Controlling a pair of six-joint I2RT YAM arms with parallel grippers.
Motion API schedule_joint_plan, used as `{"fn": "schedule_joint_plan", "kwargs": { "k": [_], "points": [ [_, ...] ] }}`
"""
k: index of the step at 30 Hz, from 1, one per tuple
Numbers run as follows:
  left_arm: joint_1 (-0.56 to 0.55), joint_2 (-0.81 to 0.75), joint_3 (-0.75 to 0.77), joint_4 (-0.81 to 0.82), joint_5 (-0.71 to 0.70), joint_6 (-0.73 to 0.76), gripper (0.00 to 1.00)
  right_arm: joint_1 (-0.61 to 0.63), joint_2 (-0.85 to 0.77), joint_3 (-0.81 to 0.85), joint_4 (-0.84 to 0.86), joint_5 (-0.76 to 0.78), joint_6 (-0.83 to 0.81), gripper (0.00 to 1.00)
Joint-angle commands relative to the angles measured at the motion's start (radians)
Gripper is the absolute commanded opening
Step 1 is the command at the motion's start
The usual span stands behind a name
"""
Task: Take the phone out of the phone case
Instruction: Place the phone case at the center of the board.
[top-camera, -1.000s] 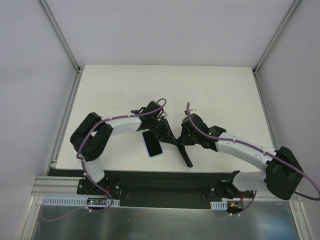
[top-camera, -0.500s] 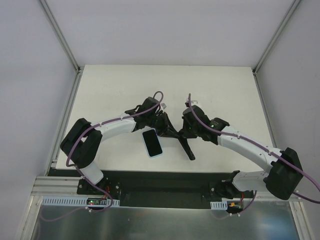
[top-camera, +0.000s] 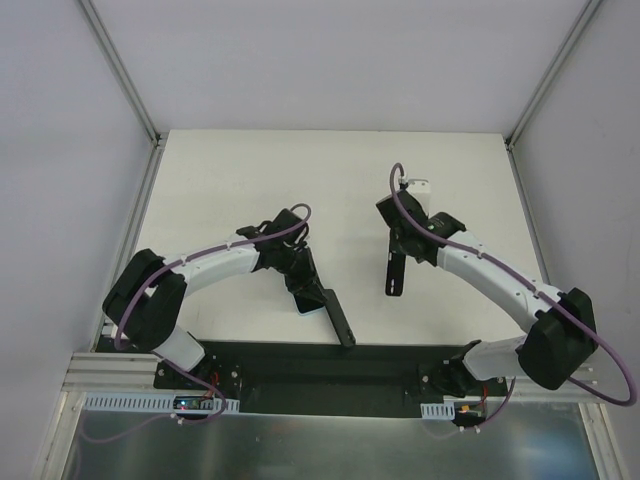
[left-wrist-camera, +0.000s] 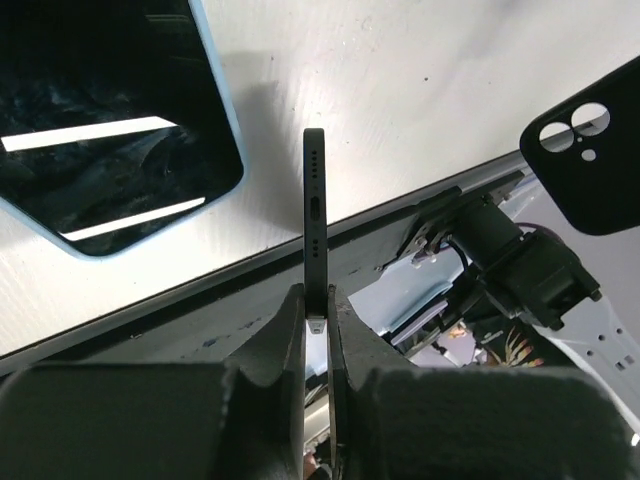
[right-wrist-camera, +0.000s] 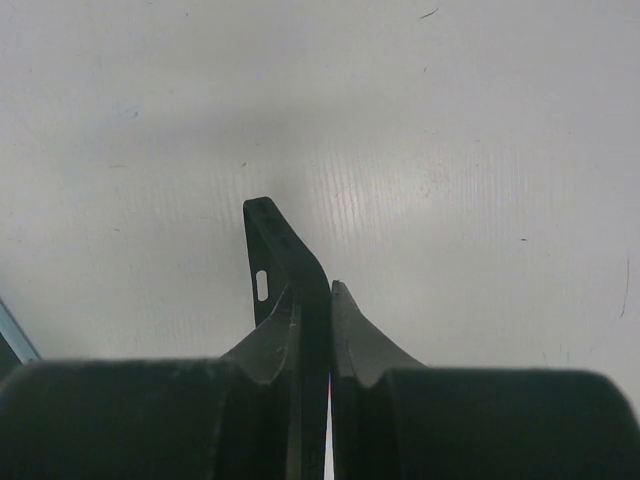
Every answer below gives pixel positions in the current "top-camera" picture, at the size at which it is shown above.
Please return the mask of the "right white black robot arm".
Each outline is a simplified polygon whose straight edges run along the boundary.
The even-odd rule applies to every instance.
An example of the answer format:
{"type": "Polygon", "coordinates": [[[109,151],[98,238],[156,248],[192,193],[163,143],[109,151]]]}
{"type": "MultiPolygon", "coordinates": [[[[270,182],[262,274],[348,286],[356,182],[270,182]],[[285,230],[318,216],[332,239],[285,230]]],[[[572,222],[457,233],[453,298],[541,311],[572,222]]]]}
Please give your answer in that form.
{"type": "Polygon", "coordinates": [[[505,270],[481,255],[480,241],[445,212],[428,216],[408,191],[376,204],[389,229],[385,281],[388,296],[401,296],[407,258],[426,262],[466,281],[505,311],[523,336],[501,341],[475,340],[429,374],[437,391],[464,397],[485,381],[526,376],[547,390],[559,389],[596,351],[586,329],[594,329],[590,297],[574,288],[567,293],[505,270]]]}

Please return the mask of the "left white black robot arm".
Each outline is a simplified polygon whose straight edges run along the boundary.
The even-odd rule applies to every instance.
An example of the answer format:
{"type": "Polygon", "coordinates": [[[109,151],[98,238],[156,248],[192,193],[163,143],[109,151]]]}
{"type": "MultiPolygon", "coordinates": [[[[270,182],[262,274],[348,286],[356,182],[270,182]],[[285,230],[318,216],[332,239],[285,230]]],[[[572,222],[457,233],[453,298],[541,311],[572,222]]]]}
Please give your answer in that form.
{"type": "Polygon", "coordinates": [[[307,220],[294,208],[238,229],[221,245],[175,258],[138,251],[107,294],[102,309],[115,324],[114,346],[152,353],[177,368],[188,388],[204,387],[213,357],[178,325],[184,300],[232,276],[274,269],[302,313],[325,309],[336,329],[344,315],[334,291],[323,287],[306,243],[307,220]]]}

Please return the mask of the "black phone case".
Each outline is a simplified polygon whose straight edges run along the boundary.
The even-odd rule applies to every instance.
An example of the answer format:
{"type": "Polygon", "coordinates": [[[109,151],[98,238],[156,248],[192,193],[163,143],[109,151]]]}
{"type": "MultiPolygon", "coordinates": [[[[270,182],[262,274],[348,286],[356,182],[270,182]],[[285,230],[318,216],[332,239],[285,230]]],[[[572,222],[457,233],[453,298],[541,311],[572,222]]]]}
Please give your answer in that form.
{"type": "Polygon", "coordinates": [[[400,297],[404,290],[406,256],[401,253],[388,252],[385,294],[390,297],[400,297]]]}

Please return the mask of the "black phone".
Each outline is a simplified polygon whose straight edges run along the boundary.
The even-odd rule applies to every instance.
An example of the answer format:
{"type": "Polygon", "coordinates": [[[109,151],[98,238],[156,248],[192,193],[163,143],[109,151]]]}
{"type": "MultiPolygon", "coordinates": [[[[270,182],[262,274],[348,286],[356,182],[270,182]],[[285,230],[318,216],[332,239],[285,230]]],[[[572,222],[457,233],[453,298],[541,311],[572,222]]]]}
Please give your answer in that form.
{"type": "Polygon", "coordinates": [[[356,338],[347,321],[344,310],[339,299],[332,289],[325,289],[324,306],[334,328],[339,343],[345,348],[352,348],[356,345],[356,338]]]}

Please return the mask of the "blue-cased smartphone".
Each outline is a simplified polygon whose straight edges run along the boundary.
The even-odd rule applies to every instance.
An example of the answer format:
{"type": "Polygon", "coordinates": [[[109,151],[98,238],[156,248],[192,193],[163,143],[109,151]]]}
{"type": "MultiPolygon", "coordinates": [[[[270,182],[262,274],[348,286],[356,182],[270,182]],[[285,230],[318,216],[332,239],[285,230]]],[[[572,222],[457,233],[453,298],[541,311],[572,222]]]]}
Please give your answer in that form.
{"type": "Polygon", "coordinates": [[[324,304],[322,302],[299,295],[294,296],[294,302],[300,315],[311,314],[312,312],[316,312],[324,308],[324,304]]]}

